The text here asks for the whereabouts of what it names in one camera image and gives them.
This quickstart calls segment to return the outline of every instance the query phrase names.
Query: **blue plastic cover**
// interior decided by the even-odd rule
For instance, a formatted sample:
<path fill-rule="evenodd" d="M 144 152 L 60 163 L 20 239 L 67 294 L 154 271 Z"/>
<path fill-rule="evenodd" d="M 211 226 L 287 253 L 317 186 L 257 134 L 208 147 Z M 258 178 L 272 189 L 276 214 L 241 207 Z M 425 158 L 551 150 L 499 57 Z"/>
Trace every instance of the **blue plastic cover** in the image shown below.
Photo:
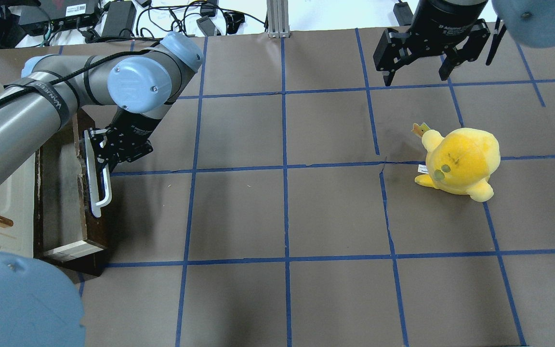
<path fill-rule="evenodd" d="M 46 57 L 50 57 L 51 55 L 58 55 L 58 54 L 47 54 L 47 55 L 38 55 L 37 57 L 29 58 L 25 62 L 25 67 L 20 71 L 20 77 L 27 77 L 31 72 L 33 72 L 33 68 L 40 62 L 42 59 Z"/>
<path fill-rule="evenodd" d="M 171 31 L 160 41 L 160 44 L 181 59 L 194 72 L 198 72 L 205 61 L 205 55 L 200 48 L 183 33 Z"/>
<path fill-rule="evenodd" d="M 147 57 L 129 57 L 108 75 L 108 92 L 119 107 L 145 113 L 165 103 L 172 92 L 168 71 Z"/>
<path fill-rule="evenodd" d="M 82 347 L 83 304 L 63 272 L 0 252 L 0 346 Z"/>
<path fill-rule="evenodd" d="M 511 37 L 534 48 L 555 46 L 555 0 L 492 0 Z"/>

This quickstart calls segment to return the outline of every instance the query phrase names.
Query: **stuffed animal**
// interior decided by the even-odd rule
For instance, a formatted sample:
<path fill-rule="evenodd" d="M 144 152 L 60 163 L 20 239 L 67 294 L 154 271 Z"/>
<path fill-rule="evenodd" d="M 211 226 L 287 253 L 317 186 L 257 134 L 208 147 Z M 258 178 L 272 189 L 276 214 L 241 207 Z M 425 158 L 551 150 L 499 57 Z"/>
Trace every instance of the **stuffed animal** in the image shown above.
<path fill-rule="evenodd" d="M 492 134 L 461 128 L 442 137 L 425 123 L 422 127 L 415 124 L 412 131 L 421 136 L 427 149 L 425 164 L 429 172 L 417 176 L 414 182 L 452 194 L 470 195 L 478 202 L 494 195 L 487 182 L 500 165 L 500 147 Z"/>

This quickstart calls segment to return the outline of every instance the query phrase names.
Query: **plush toy arm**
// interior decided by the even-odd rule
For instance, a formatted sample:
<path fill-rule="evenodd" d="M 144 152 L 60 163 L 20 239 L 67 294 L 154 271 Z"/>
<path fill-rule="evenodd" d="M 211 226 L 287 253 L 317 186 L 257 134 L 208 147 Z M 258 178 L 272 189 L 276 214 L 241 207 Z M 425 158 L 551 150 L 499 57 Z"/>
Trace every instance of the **plush toy arm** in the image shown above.
<path fill-rule="evenodd" d="M 425 175 L 416 176 L 414 178 L 414 182 L 418 185 L 422 185 L 423 187 L 434 187 L 438 189 L 438 187 L 434 184 L 434 181 L 432 181 L 430 175 L 427 173 Z"/>
<path fill-rule="evenodd" d="M 428 152 L 434 151 L 438 145 L 444 140 L 445 138 L 436 131 L 436 130 L 427 130 L 423 133 L 423 137 L 421 141 L 423 142 L 423 147 L 427 149 Z"/>
<path fill-rule="evenodd" d="M 466 193 L 477 202 L 486 202 L 494 196 L 494 189 L 487 183 L 487 180 L 480 180 L 478 184 L 467 189 Z"/>

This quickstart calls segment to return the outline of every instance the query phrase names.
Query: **white tag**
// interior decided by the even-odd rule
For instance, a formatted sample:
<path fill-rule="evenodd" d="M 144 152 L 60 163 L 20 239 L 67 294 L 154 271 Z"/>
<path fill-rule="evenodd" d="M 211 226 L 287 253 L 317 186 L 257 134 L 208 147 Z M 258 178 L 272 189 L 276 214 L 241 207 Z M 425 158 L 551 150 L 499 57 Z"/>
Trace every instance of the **white tag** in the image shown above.
<path fill-rule="evenodd" d="M 86 8 L 87 8 L 87 4 L 68 6 L 66 7 L 66 16 L 84 14 Z"/>

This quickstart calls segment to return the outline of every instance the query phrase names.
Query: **plush toy tag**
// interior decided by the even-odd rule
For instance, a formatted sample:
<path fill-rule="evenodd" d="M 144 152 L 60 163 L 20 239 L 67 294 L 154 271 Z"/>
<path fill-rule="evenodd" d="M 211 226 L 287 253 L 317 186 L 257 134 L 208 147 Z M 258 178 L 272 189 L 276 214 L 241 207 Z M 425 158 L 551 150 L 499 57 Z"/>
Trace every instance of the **plush toy tag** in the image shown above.
<path fill-rule="evenodd" d="M 414 123 L 412 125 L 412 132 L 414 132 L 414 134 L 418 137 L 423 137 L 423 133 L 427 130 L 430 130 L 430 127 L 428 127 L 425 123 L 421 123 L 421 125 Z"/>

